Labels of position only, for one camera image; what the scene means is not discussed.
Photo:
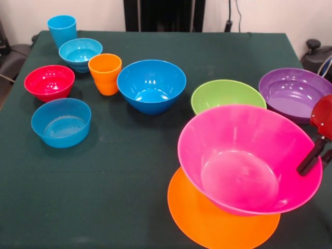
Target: cup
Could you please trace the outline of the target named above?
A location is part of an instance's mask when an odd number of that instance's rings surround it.
[[[98,54],[89,61],[89,70],[102,95],[111,96],[119,91],[116,80],[122,69],[119,56],[110,53]]]
[[[47,21],[47,25],[58,49],[65,42],[77,38],[76,19],[72,16],[52,17]]]

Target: blue bowl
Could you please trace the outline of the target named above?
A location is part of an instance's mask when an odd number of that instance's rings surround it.
[[[69,40],[59,48],[59,56],[75,71],[89,71],[89,60],[103,51],[101,43],[94,39]]]
[[[31,119],[35,133],[49,146],[68,148],[85,139],[89,133],[91,110],[77,99],[57,99],[36,110]]]
[[[145,114],[167,110],[186,87],[186,76],[176,65],[160,60],[144,60],[126,66],[117,84],[124,98]]]

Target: white wall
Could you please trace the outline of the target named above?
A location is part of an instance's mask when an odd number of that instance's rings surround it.
[[[31,43],[47,20],[72,15],[78,30],[125,31],[123,0],[0,0],[0,19],[11,45]]]
[[[232,31],[237,32],[239,15],[235,0],[231,1]],[[305,41],[312,37],[332,45],[332,0],[238,3],[242,32],[286,33],[298,56],[306,51]],[[0,18],[11,45],[31,43],[33,35],[47,30],[47,20],[59,14],[75,16],[79,30],[126,30],[123,0],[0,0]],[[227,18],[228,0],[206,0],[204,32],[224,31]]]
[[[232,31],[239,15],[232,3]],[[332,0],[238,0],[242,32],[286,33],[297,55],[306,51],[306,40],[332,45]],[[228,0],[206,0],[204,32],[220,32],[228,19]]]

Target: table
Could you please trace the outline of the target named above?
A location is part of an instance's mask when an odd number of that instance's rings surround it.
[[[255,88],[266,72],[301,67],[285,34],[122,33],[79,31],[100,41],[123,66],[142,59],[175,63],[187,76],[185,92],[167,112],[148,116],[120,94],[101,96],[89,73],[76,74],[70,97],[92,111],[79,145],[55,149],[30,127],[42,105],[23,87],[33,69],[62,64],[50,33],[42,31],[0,112],[1,248],[201,248],[177,228],[167,205],[179,168],[176,147],[193,117],[190,96],[213,79]],[[314,136],[314,129],[302,126]],[[331,248],[332,191],[327,167],[316,196],[283,214],[261,248]]]

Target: orange cup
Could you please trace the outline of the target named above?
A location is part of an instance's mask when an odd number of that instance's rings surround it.
[[[119,91],[116,80],[122,69],[119,56],[102,53],[89,61],[89,70],[97,89],[102,95],[111,96]]]

